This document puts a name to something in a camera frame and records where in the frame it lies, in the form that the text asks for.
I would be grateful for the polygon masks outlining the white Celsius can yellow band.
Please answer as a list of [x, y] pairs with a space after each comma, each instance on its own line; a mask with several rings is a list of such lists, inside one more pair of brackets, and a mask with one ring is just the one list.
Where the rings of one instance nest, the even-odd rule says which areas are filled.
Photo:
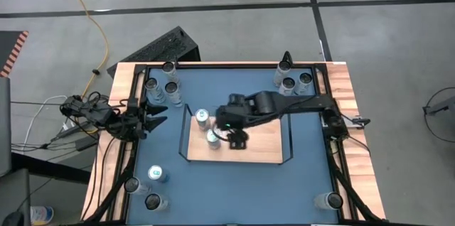
[[322, 193], [314, 198], [314, 205], [323, 210], [339, 210], [343, 206], [343, 198], [339, 193]]

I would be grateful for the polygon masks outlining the grey stand leg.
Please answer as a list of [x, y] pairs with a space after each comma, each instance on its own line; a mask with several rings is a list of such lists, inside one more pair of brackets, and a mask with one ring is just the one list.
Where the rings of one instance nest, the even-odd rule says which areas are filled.
[[425, 115], [435, 115], [438, 112], [449, 111], [455, 117], [455, 96], [436, 103], [432, 106], [423, 107]]

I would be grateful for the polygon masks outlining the black floor beam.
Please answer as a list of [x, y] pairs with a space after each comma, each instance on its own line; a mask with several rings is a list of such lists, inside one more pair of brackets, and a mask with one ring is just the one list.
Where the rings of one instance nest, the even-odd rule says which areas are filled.
[[18, 153], [11, 154], [11, 169], [13, 171], [27, 169], [33, 175], [83, 184], [88, 184], [91, 176], [90, 172], [79, 168], [51, 163]]

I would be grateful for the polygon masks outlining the white Celsius Arctic Vibe can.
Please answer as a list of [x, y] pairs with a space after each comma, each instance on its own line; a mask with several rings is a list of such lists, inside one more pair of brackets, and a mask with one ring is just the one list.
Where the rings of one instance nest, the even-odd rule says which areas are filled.
[[146, 98], [148, 101], [161, 104], [166, 100], [164, 91], [161, 89], [156, 78], [150, 77], [144, 84], [146, 89]]
[[308, 90], [313, 78], [310, 74], [304, 72], [300, 74], [299, 78], [296, 80], [296, 85], [294, 87], [294, 94], [295, 95], [303, 95], [305, 91]]
[[165, 85], [164, 89], [165, 93], [167, 94], [170, 102], [175, 107], [181, 107], [183, 105], [183, 100], [181, 98], [181, 93], [176, 82], [168, 82]]

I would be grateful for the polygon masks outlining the black power strip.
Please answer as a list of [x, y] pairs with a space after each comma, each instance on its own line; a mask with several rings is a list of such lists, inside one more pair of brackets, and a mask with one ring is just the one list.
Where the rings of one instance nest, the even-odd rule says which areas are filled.
[[70, 136], [71, 134], [74, 134], [74, 133], [77, 133], [79, 131], [85, 130], [85, 128], [88, 127], [89, 125], [90, 125], [89, 122], [83, 122], [83, 123], [80, 123], [79, 126], [75, 126], [75, 127], [69, 128], [67, 130], [63, 130], [60, 133], [58, 133], [54, 138], [52, 138], [50, 140], [50, 142], [53, 143], [54, 141], [57, 141], [59, 139], [65, 138], [67, 136]]

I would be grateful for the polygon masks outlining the white Celsius Peach Vibe can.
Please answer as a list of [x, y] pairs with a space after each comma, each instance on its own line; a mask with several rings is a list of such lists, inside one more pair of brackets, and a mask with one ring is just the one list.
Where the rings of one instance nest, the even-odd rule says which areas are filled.
[[282, 80], [279, 86], [279, 94], [284, 96], [291, 96], [295, 87], [295, 81], [291, 77], [286, 77]]

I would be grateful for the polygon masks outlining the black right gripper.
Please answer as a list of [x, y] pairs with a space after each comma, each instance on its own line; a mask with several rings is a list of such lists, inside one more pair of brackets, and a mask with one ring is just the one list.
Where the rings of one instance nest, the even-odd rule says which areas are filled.
[[213, 131], [225, 133], [220, 139], [220, 145], [234, 150], [247, 148], [248, 134], [243, 131], [247, 116], [245, 96], [231, 94], [226, 105], [220, 105], [215, 111], [215, 126]]

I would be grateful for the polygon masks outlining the blue silver Red Bull can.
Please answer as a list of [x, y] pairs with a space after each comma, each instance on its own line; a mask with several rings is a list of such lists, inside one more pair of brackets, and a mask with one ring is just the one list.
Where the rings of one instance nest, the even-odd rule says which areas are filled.
[[168, 171], [160, 165], [152, 165], [148, 170], [148, 177], [153, 181], [165, 183], [169, 179]]
[[210, 115], [206, 109], [198, 109], [195, 118], [201, 131], [207, 131], [210, 128]]
[[212, 129], [207, 130], [205, 137], [210, 149], [216, 150], [220, 148], [220, 140]]

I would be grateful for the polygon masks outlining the wooden shelf with black frame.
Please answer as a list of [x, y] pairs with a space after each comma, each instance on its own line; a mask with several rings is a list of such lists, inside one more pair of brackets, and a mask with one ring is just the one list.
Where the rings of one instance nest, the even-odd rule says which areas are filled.
[[[199, 129], [195, 116], [186, 104], [183, 107], [183, 123], [179, 141], [179, 154], [188, 161], [240, 162], [240, 163], [283, 163], [289, 158], [286, 149], [291, 140], [288, 134], [282, 134], [279, 119], [246, 129], [249, 138], [247, 148], [234, 150], [220, 146], [210, 149], [206, 141], [206, 132]], [[216, 133], [225, 137], [225, 133]]]

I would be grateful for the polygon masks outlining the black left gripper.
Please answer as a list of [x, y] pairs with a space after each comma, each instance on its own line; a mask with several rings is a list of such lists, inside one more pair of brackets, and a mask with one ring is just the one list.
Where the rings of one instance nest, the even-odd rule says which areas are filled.
[[[140, 140], [146, 138], [144, 131], [145, 111], [147, 114], [156, 115], [168, 109], [167, 106], [146, 104], [145, 109], [138, 107], [132, 110], [118, 111], [116, 113], [119, 130], [115, 131], [115, 138], [119, 140]], [[147, 117], [146, 130], [153, 131], [165, 122], [167, 117]]]

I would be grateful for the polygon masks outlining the grey cabinet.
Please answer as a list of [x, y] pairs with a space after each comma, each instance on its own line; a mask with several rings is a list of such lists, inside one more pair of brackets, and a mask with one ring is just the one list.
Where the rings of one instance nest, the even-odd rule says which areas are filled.
[[0, 177], [11, 170], [11, 87], [0, 77]]

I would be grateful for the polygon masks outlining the black wheel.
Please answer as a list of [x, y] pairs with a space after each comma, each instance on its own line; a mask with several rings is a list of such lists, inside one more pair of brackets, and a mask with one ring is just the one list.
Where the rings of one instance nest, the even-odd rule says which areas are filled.
[[1, 223], [1, 226], [23, 226], [24, 216], [22, 212], [16, 211], [9, 213]]

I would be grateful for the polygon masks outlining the black power adapter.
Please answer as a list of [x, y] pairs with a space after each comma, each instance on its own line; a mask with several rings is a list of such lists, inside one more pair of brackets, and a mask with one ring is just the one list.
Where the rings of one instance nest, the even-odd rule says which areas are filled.
[[97, 142], [98, 138], [86, 136], [75, 141], [75, 149], [77, 151], [84, 151], [85, 149], [95, 146]]

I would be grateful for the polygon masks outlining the blue table mat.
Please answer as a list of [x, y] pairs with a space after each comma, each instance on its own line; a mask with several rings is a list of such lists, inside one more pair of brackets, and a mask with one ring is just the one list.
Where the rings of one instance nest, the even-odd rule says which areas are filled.
[[165, 121], [139, 144], [135, 176], [148, 180], [153, 165], [164, 168], [165, 183], [154, 192], [169, 205], [151, 211], [141, 195], [129, 199], [130, 225], [219, 225], [336, 223], [337, 212], [322, 210], [314, 198], [333, 187], [316, 113], [283, 117], [279, 133], [286, 162], [226, 163], [186, 161], [188, 118], [197, 109], [214, 112], [232, 93], [273, 90], [272, 69], [180, 69], [184, 105], [167, 106]]

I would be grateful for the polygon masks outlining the black orange striped floor mat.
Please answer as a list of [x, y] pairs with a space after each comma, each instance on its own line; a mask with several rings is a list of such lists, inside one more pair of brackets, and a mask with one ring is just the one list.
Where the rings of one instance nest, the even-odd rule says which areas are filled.
[[0, 77], [11, 74], [28, 35], [28, 31], [0, 31]]

